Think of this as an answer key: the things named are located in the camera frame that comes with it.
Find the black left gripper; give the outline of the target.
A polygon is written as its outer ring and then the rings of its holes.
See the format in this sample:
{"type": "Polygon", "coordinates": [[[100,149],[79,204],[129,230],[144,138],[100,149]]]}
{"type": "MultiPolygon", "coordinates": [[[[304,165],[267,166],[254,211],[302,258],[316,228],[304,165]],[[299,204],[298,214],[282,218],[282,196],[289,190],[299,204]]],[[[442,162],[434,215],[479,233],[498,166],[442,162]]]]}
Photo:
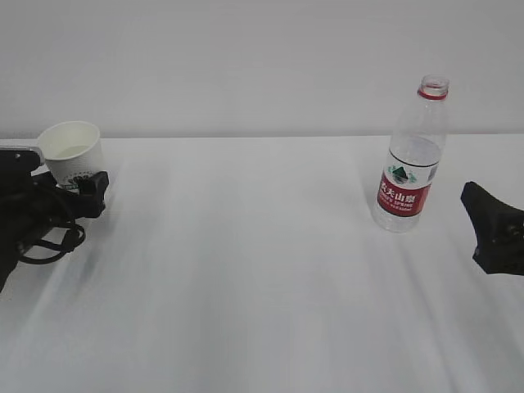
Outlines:
{"type": "Polygon", "coordinates": [[[80,178],[78,191],[56,185],[49,172],[1,174],[1,261],[55,262],[85,238],[78,218],[98,218],[106,208],[106,171],[80,178]]]}

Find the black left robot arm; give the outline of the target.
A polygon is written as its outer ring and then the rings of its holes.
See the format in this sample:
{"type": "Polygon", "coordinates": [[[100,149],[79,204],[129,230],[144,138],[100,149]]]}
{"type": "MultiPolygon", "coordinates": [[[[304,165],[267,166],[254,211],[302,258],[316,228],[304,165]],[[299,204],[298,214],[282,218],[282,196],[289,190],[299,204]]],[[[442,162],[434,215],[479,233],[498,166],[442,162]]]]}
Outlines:
{"type": "Polygon", "coordinates": [[[1,190],[1,285],[20,263],[54,263],[86,238],[78,219],[95,219],[106,208],[106,171],[82,178],[79,192],[56,185],[49,172],[1,190]]]}

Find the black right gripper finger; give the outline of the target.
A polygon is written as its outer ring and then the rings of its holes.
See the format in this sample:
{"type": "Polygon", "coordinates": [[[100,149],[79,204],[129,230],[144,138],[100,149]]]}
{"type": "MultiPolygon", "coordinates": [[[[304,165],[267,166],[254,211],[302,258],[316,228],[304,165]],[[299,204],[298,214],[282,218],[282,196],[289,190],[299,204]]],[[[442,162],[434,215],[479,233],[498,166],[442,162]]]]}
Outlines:
{"type": "Polygon", "coordinates": [[[463,186],[461,202],[477,239],[473,260],[487,274],[523,274],[523,211],[475,182],[463,186]]]}

